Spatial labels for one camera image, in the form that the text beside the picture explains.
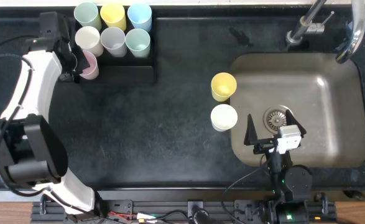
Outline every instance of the drain strainer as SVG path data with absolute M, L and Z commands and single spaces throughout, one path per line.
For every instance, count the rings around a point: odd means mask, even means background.
M 264 125 L 268 131 L 277 134 L 280 127 L 287 125 L 286 110 L 289 110 L 286 106 L 277 105 L 265 111 Z

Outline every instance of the blue cup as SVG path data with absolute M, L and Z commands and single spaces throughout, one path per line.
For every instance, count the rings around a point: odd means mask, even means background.
M 133 4 L 127 11 L 128 19 L 135 29 L 143 29 L 149 32 L 152 28 L 152 9 L 148 4 Z

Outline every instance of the countertop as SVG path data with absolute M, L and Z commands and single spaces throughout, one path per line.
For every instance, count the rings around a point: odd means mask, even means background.
M 250 52 L 337 52 L 351 15 L 346 6 L 327 6 L 316 17 L 321 21 L 336 11 L 324 34 L 308 35 L 294 49 L 285 46 L 285 33 L 307 9 L 154 7 L 155 85 L 55 85 L 49 123 L 67 149 L 69 168 L 96 190 L 225 187 L 253 171 L 255 167 L 234 155 L 230 132 L 219 133 L 211 126 L 210 112 L 218 102 L 211 96 L 210 81 Z M 0 40 L 37 35 L 38 13 L 52 10 L 73 17 L 72 7 L 0 9 Z M 6 44 L 0 52 L 18 53 L 21 43 Z M 365 102 L 365 39 L 352 59 L 361 72 Z M 0 61 L 0 114 L 11 99 L 20 67 L 13 59 Z M 310 170 L 313 189 L 365 189 L 365 163 Z M 270 181 L 259 172 L 238 187 L 269 190 Z

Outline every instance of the plastic cup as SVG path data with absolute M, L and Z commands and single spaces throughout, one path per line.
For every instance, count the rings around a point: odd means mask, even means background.
M 226 131 L 238 122 L 238 113 L 229 105 L 222 104 L 214 107 L 211 111 L 211 123 L 217 131 Z
M 97 30 L 102 29 L 98 8 L 92 2 L 83 2 L 75 8 L 75 19 L 84 27 L 91 26 Z
M 150 35 L 143 29 L 132 29 L 126 35 L 126 45 L 135 57 L 148 57 Z
M 231 74 L 218 73 L 211 81 L 211 93 L 214 100 L 223 102 L 236 91 L 237 86 L 236 79 Z
M 80 76 L 85 79 L 92 80 L 99 75 L 98 63 L 93 53 L 86 50 L 83 50 L 83 53 L 87 58 L 88 63 L 90 63 L 90 67 L 84 69 Z
M 106 28 L 101 34 L 101 43 L 113 57 L 124 57 L 127 53 L 126 35 L 118 27 Z
M 127 11 L 128 19 L 136 29 L 149 32 L 152 28 L 152 9 L 148 4 L 133 4 Z
M 100 37 L 99 31 L 94 27 L 82 27 L 76 32 L 75 41 L 81 49 L 99 57 L 103 53 L 103 46 L 99 41 Z
M 122 4 L 115 2 L 105 4 L 101 8 L 101 17 L 108 27 L 118 27 L 123 31 L 127 28 L 126 11 Z

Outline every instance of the stainless steel sink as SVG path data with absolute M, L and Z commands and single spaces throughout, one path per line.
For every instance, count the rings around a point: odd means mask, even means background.
M 232 148 L 245 164 L 258 166 L 261 155 L 243 144 L 247 116 L 258 138 L 269 138 L 285 125 L 288 108 L 307 130 L 301 147 L 291 151 L 294 164 L 356 167 L 365 161 L 365 112 L 358 69 L 335 54 L 247 54 L 232 65 L 238 89 L 231 106 L 238 123 Z

